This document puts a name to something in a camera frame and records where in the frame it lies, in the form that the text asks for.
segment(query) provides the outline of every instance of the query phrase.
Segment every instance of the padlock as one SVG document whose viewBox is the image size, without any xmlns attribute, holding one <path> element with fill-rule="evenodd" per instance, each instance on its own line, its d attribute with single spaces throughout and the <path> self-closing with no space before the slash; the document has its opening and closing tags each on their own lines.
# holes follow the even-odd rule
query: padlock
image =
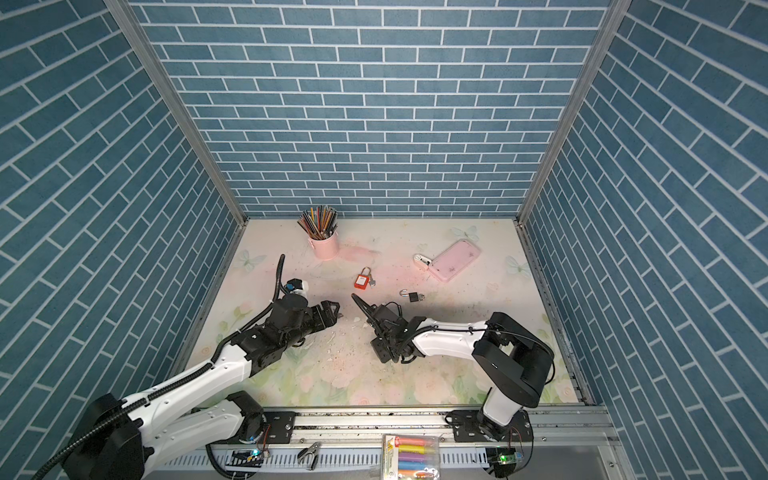
<svg viewBox="0 0 768 480">
<path fill-rule="evenodd" d="M 364 269 L 362 269 L 362 272 L 360 272 L 360 275 L 357 276 L 357 280 L 355 280 L 355 288 L 359 288 L 361 290 L 365 290 L 368 286 L 368 282 L 371 281 L 371 267 L 367 266 Z"/>
</svg>

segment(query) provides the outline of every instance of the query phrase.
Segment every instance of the table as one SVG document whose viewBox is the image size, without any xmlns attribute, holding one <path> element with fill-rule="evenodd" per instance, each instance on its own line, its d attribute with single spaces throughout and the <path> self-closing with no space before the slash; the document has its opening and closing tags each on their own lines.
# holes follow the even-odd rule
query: table
<svg viewBox="0 0 768 480">
<path fill-rule="evenodd" d="M 283 358 L 244 382 L 214 396 L 245 390 L 262 406 L 458 405 L 482 403 L 492 383 L 475 363 L 433 356 L 408 365 L 382 364 L 369 342 L 373 330 L 352 301 L 390 300 L 404 317 L 422 315 L 440 321 L 475 322 L 494 311 L 507 313 L 555 351 L 557 375 L 541 403 L 577 402 L 554 340 L 541 297 L 512 220 L 352 219 L 340 220 L 339 256 L 317 260 L 295 220 L 251 220 L 197 338 L 188 366 L 210 357 L 216 344 L 270 301 L 274 272 L 286 254 L 283 282 L 309 282 L 310 305 L 321 300 L 341 304 L 343 318 L 330 329 L 289 348 Z M 448 283 L 431 278 L 412 262 L 415 253 L 434 258 L 455 241 L 468 239 L 482 253 Z M 376 286 L 353 287 L 365 266 Z M 409 303 L 407 289 L 425 299 Z"/>
</svg>

